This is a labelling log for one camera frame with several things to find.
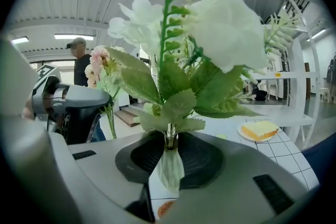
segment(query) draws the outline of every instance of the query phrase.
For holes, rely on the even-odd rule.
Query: dark shirt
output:
[[[74,83],[79,86],[88,86],[88,78],[85,76],[85,69],[90,64],[91,55],[85,54],[75,61],[73,70]]]

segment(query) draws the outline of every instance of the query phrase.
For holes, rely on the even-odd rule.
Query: black slot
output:
[[[293,205],[294,202],[269,175],[255,176],[253,180],[277,215]]]
[[[86,158],[86,157],[89,157],[89,156],[92,156],[92,155],[95,155],[97,154],[96,152],[94,151],[83,151],[83,152],[79,152],[79,153],[74,153],[72,156],[75,160],[78,160],[78,159],[83,159],[83,158]]]

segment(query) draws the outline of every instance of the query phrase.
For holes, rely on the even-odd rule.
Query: black holder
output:
[[[178,139],[178,152],[185,174],[180,189],[205,187],[215,180],[224,168],[222,152],[192,133],[179,133]],[[164,136],[154,132],[121,149],[115,157],[115,164],[128,181],[148,184],[163,151]]]

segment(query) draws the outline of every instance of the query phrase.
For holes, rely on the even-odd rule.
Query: man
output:
[[[77,58],[73,70],[74,84],[79,86],[88,86],[88,78],[85,76],[85,69],[90,64],[90,55],[85,53],[86,42],[82,37],[75,38],[67,44],[71,49],[71,54]]]

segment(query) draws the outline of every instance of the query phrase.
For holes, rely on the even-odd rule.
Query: shelving unit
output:
[[[270,72],[265,75],[253,73],[253,77],[257,80],[274,80],[274,79],[289,79],[290,80],[290,90],[288,94],[289,102],[286,105],[245,105],[249,109],[263,114],[263,116],[255,117],[255,120],[270,120],[281,127],[286,128],[286,133],[293,140],[296,141],[299,133],[301,132],[303,139],[303,148],[308,146],[310,138],[313,133],[313,129],[316,123],[318,111],[319,111],[319,89],[321,84],[320,70],[319,70],[319,60],[315,48],[315,43],[312,38],[311,31],[307,26],[306,20],[302,15],[301,10],[297,6],[294,0],[283,0],[289,1],[289,3],[294,7],[297,14],[300,15],[302,25],[298,26],[296,34],[293,35],[293,43],[288,48],[287,54],[287,66],[288,72]],[[310,46],[312,48],[314,61],[315,61],[315,72],[305,72],[305,63],[303,60],[302,49],[300,42],[298,40],[298,35],[300,33],[307,33],[310,39]],[[304,107],[306,103],[306,78],[316,80],[317,92],[316,101],[314,104],[313,116],[309,117],[304,114]],[[304,134],[302,126],[309,125],[309,131]]]

